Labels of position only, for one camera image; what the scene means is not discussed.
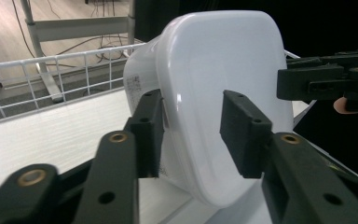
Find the wire mesh basket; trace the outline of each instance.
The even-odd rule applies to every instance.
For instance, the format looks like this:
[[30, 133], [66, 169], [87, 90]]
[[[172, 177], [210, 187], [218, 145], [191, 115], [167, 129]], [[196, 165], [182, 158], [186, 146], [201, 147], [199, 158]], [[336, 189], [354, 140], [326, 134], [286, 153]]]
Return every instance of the wire mesh basket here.
[[[65, 103], [122, 87], [122, 69], [127, 61], [124, 52], [142, 45], [0, 63], [0, 74], [11, 75], [0, 78], [0, 119], [56, 105], [52, 98], [58, 94]], [[47, 66], [46, 73], [37, 69], [41, 63]], [[42, 76], [53, 76], [61, 93], [49, 93]]]

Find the mounting hole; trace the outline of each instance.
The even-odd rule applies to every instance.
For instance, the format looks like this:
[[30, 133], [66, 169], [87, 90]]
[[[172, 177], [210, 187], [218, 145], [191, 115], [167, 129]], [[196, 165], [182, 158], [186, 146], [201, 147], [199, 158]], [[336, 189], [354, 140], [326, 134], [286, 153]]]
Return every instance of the mounting hole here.
[[342, 205], [342, 201], [334, 194], [325, 193], [324, 198], [332, 204]]
[[300, 143], [300, 139], [294, 135], [291, 135], [291, 134], [283, 135], [281, 137], [281, 139], [287, 143], [290, 143], [290, 144], [299, 144]]
[[149, 122], [149, 119], [140, 119], [140, 121], [143, 123], [147, 123], [147, 122]]
[[22, 187], [32, 186], [39, 183], [46, 177], [46, 171], [44, 170], [32, 170], [21, 175], [18, 179], [18, 184]]
[[101, 204], [107, 204], [111, 203], [114, 199], [115, 193], [108, 191], [100, 195], [100, 197], [98, 198], [98, 202]]
[[114, 143], [124, 142], [127, 140], [127, 135], [124, 133], [115, 133], [109, 137], [109, 141]]

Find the white plastic object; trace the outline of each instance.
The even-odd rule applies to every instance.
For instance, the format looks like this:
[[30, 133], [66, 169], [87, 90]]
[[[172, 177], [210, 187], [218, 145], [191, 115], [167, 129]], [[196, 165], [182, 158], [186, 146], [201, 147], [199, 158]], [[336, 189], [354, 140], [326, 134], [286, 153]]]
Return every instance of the white plastic object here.
[[145, 92], [164, 97], [161, 176], [204, 203], [235, 203], [255, 181], [239, 175], [220, 136], [223, 90], [249, 97], [273, 132], [291, 132], [292, 105], [276, 97], [283, 68], [278, 27], [259, 11], [187, 14], [133, 52], [124, 69], [131, 112]]

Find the cable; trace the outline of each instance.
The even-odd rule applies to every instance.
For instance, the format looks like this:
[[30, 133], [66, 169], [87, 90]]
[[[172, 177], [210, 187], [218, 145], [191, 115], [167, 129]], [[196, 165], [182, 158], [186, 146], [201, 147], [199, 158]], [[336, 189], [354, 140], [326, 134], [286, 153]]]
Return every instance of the cable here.
[[16, 4], [14, 3], [14, 0], [11, 0], [11, 2], [13, 3], [13, 7], [14, 7], [14, 11], [16, 12], [16, 18], [17, 18], [17, 22], [19, 23], [20, 29], [21, 29], [21, 34], [22, 34], [22, 39], [24, 40], [25, 45], [27, 46], [28, 51], [30, 52], [30, 54], [32, 55], [32, 57], [34, 58], [33, 53], [31, 52], [30, 47], [28, 46], [27, 40], [25, 39], [25, 35], [24, 35], [24, 31], [22, 30], [22, 26], [20, 23], [20, 19], [19, 19], [19, 13], [17, 13], [17, 8], [16, 8]]
[[61, 19], [61, 17], [57, 15], [57, 13], [53, 10], [53, 6], [51, 5], [50, 0], [48, 0], [48, 4], [50, 5], [51, 12], [54, 13], [58, 17], [58, 19]]

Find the white wire rack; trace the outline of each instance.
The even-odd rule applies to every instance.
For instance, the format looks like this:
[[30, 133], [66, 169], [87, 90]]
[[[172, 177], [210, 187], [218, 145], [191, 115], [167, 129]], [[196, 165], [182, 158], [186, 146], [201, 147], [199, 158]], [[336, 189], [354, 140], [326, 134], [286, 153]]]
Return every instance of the white wire rack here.
[[[16, 77], [0, 78], [0, 119], [53, 105], [51, 97], [54, 95], [49, 94], [41, 82], [41, 76], [46, 74], [54, 76], [64, 102], [90, 96], [95, 90], [107, 91], [121, 86], [122, 74], [115, 75], [115, 65], [123, 66], [126, 62], [127, 58], [122, 57], [123, 52], [137, 49], [142, 45], [0, 63], [1, 73], [16, 73]], [[63, 65], [74, 61], [77, 63], [76, 66]], [[36, 68], [40, 63], [48, 64], [47, 73], [37, 72]]]

